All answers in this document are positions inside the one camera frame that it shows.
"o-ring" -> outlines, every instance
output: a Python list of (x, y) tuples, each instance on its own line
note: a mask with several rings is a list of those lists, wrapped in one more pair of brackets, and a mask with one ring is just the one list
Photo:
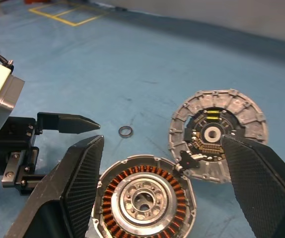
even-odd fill
[[(128, 134), (122, 134), (122, 131), (125, 130), (125, 129), (128, 129), (129, 130), (129, 133)], [(122, 138), (128, 138), (128, 137), (131, 137), (133, 135), (133, 129), (129, 126), (129, 125), (125, 125), (125, 126), (122, 126), (121, 128), (119, 128), (118, 130), (118, 134), (122, 137)]]

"clutch disc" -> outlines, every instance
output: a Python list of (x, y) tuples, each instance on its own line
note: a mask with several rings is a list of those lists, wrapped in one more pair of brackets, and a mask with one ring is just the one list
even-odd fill
[(190, 175), (213, 182), (231, 182), (220, 139), (223, 134), (267, 143), (266, 119), (250, 98), (237, 90), (199, 91), (173, 114), (169, 150), (176, 162), (180, 151), (206, 156)]
[(164, 158), (137, 155), (100, 178), (92, 211), (101, 238), (185, 238), (196, 217), (190, 180)]

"copper coil winding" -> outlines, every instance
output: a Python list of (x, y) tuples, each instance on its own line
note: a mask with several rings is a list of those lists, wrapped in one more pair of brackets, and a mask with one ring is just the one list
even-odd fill
[(102, 203), (102, 213), (103, 213), (103, 219), (104, 222), (108, 228), (108, 230), (111, 232), (113, 237), (115, 238), (138, 238), (137, 236), (131, 235), (127, 233), (126, 231), (122, 230), (114, 220), (114, 217), (112, 215), (111, 210), (111, 196), (117, 187), (117, 185), (126, 177), (129, 175), (139, 173), (139, 172), (149, 172), (154, 173), (157, 175), (162, 176), (164, 179), (166, 179), (170, 185), (173, 187), (176, 197), (177, 197), (177, 211), (175, 214), (175, 217), (173, 221), (169, 224), (169, 226), (161, 231), (158, 234), (144, 237), (144, 238), (170, 238), (173, 237), (177, 232), (179, 232), (180, 226), (184, 221), (184, 218), (186, 216), (186, 197), (184, 194), (183, 189), (181, 188), (178, 180), (176, 180), (173, 175), (171, 175), (169, 172), (157, 168), (155, 166), (134, 166), (132, 168), (129, 168), (125, 171), (122, 171), (120, 174), (118, 174), (108, 185), (105, 194), (103, 196), (103, 203)]

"gray wall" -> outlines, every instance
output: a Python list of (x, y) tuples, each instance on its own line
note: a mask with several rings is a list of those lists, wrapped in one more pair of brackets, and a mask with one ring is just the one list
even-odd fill
[(285, 0), (97, 0), (285, 40)]

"screw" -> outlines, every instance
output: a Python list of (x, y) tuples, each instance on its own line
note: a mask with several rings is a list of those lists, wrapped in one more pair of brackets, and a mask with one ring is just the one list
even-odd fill
[(5, 176), (6, 176), (7, 178), (12, 177), (13, 175), (14, 175), (14, 173), (13, 173), (13, 172), (8, 172), (8, 173), (6, 173), (6, 174), (5, 174)]

